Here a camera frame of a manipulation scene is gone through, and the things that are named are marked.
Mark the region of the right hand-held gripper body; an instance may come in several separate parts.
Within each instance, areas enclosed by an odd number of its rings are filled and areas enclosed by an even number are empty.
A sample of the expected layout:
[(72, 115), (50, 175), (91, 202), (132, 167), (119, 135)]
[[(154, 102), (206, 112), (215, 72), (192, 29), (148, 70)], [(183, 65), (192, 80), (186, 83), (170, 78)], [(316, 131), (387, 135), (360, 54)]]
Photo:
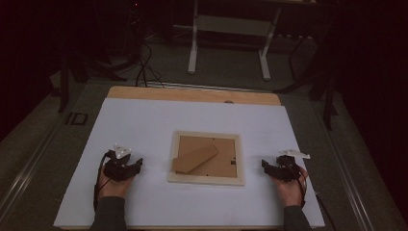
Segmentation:
[(311, 156), (295, 149), (279, 151), (279, 156), (276, 158), (277, 167), (272, 167), (270, 175), (285, 182), (298, 179), (301, 173), (300, 166), (295, 162), (296, 158), (310, 159)]

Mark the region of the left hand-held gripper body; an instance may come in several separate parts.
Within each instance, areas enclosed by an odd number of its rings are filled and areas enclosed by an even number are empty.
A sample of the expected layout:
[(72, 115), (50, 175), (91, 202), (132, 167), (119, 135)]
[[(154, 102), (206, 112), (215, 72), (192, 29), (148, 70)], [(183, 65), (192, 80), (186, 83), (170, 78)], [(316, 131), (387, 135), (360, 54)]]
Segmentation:
[(132, 150), (117, 143), (114, 149), (109, 150), (107, 156), (110, 160), (105, 164), (104, 174), (116, 182), (124, 181), (133, 176), (132, 168), (128, 166)]

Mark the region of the wooden picture frame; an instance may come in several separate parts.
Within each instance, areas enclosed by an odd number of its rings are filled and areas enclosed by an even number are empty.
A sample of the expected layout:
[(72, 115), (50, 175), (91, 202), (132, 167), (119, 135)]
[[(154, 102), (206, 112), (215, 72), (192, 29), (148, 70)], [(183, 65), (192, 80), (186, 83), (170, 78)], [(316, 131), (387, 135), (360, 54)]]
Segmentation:
[(240, 136), (176, 131), (173, 136), (168, 181), (243, 186)]

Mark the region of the person's left hand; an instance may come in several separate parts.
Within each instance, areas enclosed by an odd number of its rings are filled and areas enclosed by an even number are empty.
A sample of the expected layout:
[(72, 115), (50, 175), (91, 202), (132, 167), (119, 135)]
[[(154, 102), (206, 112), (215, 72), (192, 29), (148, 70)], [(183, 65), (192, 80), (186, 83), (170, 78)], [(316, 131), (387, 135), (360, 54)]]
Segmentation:
[(98, 199), (103, 197), (121, 197), (125, 198), (126, 194), (128, 193), (132, 183), (134, 181), (134, 177), (129, 178), (125, 181), (116, 182), (111, 178), (107, 177), (104, 172), (101, 172), (101, 175), (98, 180)]

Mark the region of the person's right hand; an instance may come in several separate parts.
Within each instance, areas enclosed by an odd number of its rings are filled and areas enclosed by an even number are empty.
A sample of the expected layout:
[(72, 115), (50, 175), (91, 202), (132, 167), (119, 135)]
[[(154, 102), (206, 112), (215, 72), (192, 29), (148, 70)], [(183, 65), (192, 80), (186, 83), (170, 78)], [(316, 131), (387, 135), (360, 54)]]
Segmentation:
[(278, 194), (285, 207), (299, 206), (303, 207), (304, 196), (307, 191), (306, 179), (308, 172), (302, 167), (300, 169), (300, 176), (297, 180), (291, 182), (285, 182), (271, 177), (271, 181), (274, 183), (278, 190)]

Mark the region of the white table mat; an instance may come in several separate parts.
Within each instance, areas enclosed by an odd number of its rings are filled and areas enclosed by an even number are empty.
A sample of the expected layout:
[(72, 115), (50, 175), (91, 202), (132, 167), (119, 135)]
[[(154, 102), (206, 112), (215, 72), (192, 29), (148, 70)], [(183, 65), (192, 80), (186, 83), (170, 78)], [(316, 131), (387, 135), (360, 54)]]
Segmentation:
[[(168, 182), (177, 131), (234, 134), (241, 139), (241, 187)], [(126, 199), (131, 228), (270, 228), (283, 223), (276, 189), (261, 162), (274, 161), (297, 142), (282, 106), (108, 98), (89, 135), (64, 195), (55, 226), (84, 228), (93, 222), (93, 187), (102, 156), (115, 144), (142, 159)]]

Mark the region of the black stand legs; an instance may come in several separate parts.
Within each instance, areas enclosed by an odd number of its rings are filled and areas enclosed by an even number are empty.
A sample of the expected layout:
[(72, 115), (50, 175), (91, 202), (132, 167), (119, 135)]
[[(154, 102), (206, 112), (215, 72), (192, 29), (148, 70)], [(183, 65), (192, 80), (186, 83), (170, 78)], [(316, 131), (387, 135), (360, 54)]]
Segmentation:
[(288, 93), (290, 91), (296, 90), (305, 85), (311, 84), (312, 87), (308, 93), (309, 98), (312, 101), (318, 101), (323, 95), (324, 98), (324, 108), (323, 108), (323, 122), (325, 127), (331, 131), (331, 116), (335, 114), (333, 100), (335, 93), (336, 80), (338, 77), (338, 72), (334, 73), (318, 73), (310, 77), (303, 77), (300, 80), (296, 81), (294, 84), (291, 84), (280, 90), (275, 90), (274, 93)]
[(60, 97), (59, 113), (64, 111), (69, 102), (69, 74), (72, 74), (76, 81), (85, 83), (89, 78), (85, 70), (85, 65), (87, 64), (109, 79), (115, 81), (125, 81), (125, 78), (116, 75), (115, 71), (127, 68), (133, 63), (134, 61), (131, 60), (123, 64), (104, 66), (79, 52), (62, 54), (60, 86), (53, 91), (54, 95)]

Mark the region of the white power strip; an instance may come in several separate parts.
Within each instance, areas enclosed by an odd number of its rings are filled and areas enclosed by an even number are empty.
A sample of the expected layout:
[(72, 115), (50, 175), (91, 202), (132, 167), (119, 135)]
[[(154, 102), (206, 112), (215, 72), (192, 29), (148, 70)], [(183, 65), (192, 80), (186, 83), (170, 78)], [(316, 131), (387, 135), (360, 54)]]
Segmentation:
[(298, 39), (313, 39), (313, 37), (310, 36), (302, 36), (302, 35), (291, 35), (291, 34), (278, 34), (278, 37), (282, 37), (285, 39), (293, 39), (293, 40), (298, 40)]

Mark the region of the black floor bracket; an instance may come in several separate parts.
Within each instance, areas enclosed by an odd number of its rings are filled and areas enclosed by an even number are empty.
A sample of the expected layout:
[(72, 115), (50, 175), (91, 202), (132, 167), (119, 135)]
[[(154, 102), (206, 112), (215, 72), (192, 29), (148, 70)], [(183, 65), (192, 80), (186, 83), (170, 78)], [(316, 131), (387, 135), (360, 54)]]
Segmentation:
[(65, 121), (65, 125), (85, 125), (89, 115), (82, 113), (70, 113)]

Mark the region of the metal floor rail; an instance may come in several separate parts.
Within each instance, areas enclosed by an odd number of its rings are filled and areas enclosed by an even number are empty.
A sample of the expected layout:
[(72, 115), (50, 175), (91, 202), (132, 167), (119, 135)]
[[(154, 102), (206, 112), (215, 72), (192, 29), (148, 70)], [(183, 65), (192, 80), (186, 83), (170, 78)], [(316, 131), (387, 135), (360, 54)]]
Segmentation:
[(53, 140), (54, 135), (58, 132), (60, 127), (61, 124), (56, 122), (46, 131), (45, 137), (39, 142), (34, 153), (22, 170), (18, 172), (13, 180), (12, 186), (7, 190), (7, 193), (0, 201), (0, 226), (7, 222), (8, 216), (11, 214), (15, 204), (29, 186), (37, 171), (39, 162), (43, 159), (49, 143)]
[(347, 132), (337, 125), (339, 111), (335, 111), (334, 118), (329, 117), (331, 128), (323, 121), (323, 102), (313, 102), (313, 108), (323, 133), (328, 138), (333, 152), (333, 163), (338, 171), (352, 214), (358, 223), (360, 231), (374, 231), (373, 223), (368, 214), (368, 207), (359, 191), (359, 184), (364, 182), (363, 171), (357, 163), (361, 153), (355, 156), (356, 134)]

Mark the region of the white metal table frame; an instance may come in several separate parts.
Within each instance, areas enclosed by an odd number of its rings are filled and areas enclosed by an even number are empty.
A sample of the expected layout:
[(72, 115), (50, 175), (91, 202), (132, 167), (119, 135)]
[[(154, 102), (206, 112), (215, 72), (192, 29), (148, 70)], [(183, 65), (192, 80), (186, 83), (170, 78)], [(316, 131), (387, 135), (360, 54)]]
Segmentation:
[(198, 12), (199, 0), (193, 1), (193, 18), (192, 18), (192, 40), (191, 52), (188, 64), (188, 73), (194, 74), (197, 64), (197, 35), (199, 31), (218, 32), (227, 34), (237, 34), (246, 36), (264, 36), (265, 45), (258, 51), (259, 62), (262, 70), (263, 79), (269, 81), (271, 75), (268, 67), (267, 53), (270, 43), (274, 36), (278, 24), (282, 7), (278, 7), (273, 14), (271, 21), (243, 19), (234, 17), (223, 17), (215, 15), (200, 14)]

